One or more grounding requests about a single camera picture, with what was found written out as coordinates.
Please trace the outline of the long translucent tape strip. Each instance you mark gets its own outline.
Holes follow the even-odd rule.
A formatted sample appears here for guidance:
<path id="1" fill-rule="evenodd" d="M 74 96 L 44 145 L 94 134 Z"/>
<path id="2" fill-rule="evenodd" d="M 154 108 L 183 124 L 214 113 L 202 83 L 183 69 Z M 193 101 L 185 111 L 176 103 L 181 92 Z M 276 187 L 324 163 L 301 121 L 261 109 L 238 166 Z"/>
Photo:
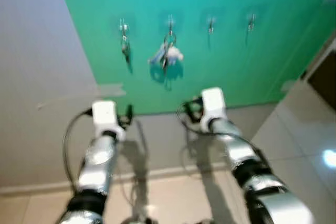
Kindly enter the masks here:
<path id="1" fill-rule="evenodd" d="M 42 108 L 51 104 L 56 104 L 64 102 L 66 100 L 78 99 L 82 97 L 122 97 L 126 94 L 127 92 L 125 92 L 122 83 L 105 83 L 102 85 L 94 85 L 93 87 L 86 88 L 83 91 L 68 93 L 56 98 L 46 100 L 45 102 L 40 102 L 36 104 L 35 108 L 36 110 L 41 110 Z"/>

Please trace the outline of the key bunch with white plush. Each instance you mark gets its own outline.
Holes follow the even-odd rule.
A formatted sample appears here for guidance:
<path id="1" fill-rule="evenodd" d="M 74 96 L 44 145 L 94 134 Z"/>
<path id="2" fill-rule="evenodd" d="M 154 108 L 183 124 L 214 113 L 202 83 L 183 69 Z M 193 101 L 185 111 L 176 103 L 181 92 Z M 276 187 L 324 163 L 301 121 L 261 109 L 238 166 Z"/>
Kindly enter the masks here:
<path id="1" fill-rule="evenodd" d="M 178 61 L 183 61 L 183 58 L 183 53 L 177 48 L 177 35 L 173 30 L 169 30 L 158 51 L 148 60 L 148 63 L 158 65 L 163 72 L 166 72 L 168 66 L 175 65 Z"/>

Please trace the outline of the dark single key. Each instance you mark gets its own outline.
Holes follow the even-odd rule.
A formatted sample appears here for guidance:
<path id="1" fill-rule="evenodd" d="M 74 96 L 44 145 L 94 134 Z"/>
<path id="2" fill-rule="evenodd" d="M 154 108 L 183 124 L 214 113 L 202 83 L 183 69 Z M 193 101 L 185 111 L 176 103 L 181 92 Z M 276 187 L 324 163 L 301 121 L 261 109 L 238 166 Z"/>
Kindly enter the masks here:
<path id="1" fill-rule="evenodd" d="M 125 62 L 130 64 L 131 47 L 130 42 L 128 41 L 128 37 L 126 35 L 122 35 L 121 52 L 124 56 Z"/>

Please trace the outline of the small translucent tape piece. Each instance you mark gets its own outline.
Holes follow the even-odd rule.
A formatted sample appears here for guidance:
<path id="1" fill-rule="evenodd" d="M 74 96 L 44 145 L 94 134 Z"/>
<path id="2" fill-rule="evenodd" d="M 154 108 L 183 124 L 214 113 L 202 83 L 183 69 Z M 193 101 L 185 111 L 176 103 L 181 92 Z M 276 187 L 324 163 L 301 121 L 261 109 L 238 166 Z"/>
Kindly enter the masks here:
<path id="1" fill-rule="evenodd" d="M 288 81 L 284 82 L 281 85 L 281 89 L 280 89 L 281 92 L 283 92 L 283 93 L 290 92 L 290 90 L 292 90 L 295 83 L 296 83 L 296 80 L 288 80 Z"/>

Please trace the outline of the dark brown box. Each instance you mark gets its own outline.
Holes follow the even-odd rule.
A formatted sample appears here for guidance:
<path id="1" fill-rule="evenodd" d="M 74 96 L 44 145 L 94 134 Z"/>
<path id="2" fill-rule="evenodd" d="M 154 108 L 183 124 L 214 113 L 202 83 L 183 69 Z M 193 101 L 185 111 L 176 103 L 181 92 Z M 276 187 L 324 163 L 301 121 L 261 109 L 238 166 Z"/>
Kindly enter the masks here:
<path id="1" fill-rule="evenodd" d="M 336 53 L 330 51 L 308 78 L 308 83 L 324 102 L 336 109 Z"/>

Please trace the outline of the green wall board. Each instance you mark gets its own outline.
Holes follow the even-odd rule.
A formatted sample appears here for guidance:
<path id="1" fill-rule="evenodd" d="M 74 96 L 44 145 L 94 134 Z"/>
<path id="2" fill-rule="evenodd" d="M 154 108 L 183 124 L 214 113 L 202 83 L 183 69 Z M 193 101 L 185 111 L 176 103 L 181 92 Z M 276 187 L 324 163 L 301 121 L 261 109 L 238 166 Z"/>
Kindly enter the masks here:
<path id="1" fill-rule="evenodd" d="M 219 87 L 228 106 L 283 99 L 335 27 L 335 3 L 322 0 L 65 0 L 98 85 L 122 83 L 120 110 L 173 113 L 205 88 Z M 247 31 L 250 15 L 255 28 Z M 166 72 L 148 60 L 173 15 L 183 61 Z M 214 31 L 208 34 L 208 19 Z M 131 56 L 121 52 L 119 20 L 128 24 Z"/>

